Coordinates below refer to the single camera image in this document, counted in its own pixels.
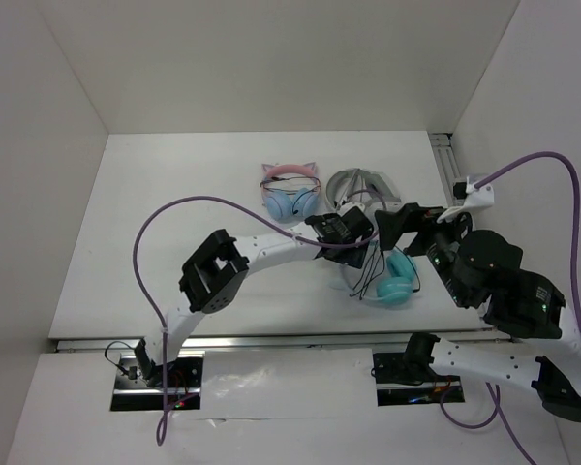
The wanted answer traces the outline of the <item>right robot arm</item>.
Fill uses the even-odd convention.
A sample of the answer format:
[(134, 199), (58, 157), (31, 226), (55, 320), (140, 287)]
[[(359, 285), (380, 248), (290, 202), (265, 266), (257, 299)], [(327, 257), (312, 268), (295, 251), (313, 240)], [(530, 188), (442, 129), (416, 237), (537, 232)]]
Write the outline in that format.
[(416, 203), (378, 211), (381, 247), (390, 251), (403, 234), (413, 233), (406, 254), (428, 259), (456, 306), (481, 311), (483, 322), (536, 354), (489, 354), (416, 332), (403, 355), (405, 372), (415, 380), (478, 377), (534, 391), (550, 414), (581, 422), (581, 330), (565, 296), (548, 278), (522, 269), (520, 247), (475, 229), (469, 213), (442, 220), (443, 212)]

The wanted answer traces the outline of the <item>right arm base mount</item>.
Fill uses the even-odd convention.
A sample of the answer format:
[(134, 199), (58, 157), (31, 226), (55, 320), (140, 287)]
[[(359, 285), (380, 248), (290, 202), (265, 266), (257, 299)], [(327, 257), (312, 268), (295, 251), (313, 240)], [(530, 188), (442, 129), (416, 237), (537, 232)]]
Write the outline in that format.
[(414, 373), (402, 353), (373, 353), (371, 375), (379, 407), (465, 402), (459, 377)]

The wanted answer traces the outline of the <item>teal white cat-ear headphones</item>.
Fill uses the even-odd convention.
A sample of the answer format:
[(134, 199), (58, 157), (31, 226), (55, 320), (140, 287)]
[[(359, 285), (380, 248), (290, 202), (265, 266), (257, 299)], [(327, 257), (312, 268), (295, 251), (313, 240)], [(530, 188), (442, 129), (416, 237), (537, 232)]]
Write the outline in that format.
[(344, 292), (348, 298), (381, 307), (404, 305), (421, 290), (415, 261), (400, 248), (395, 246), (392, 251), (384, 252), (379, 242), (373, 240), (367, 252), (355, 281), (349, 276), (350, 267), (341, 264), (339, 277), (332, 280), (329, 287)]

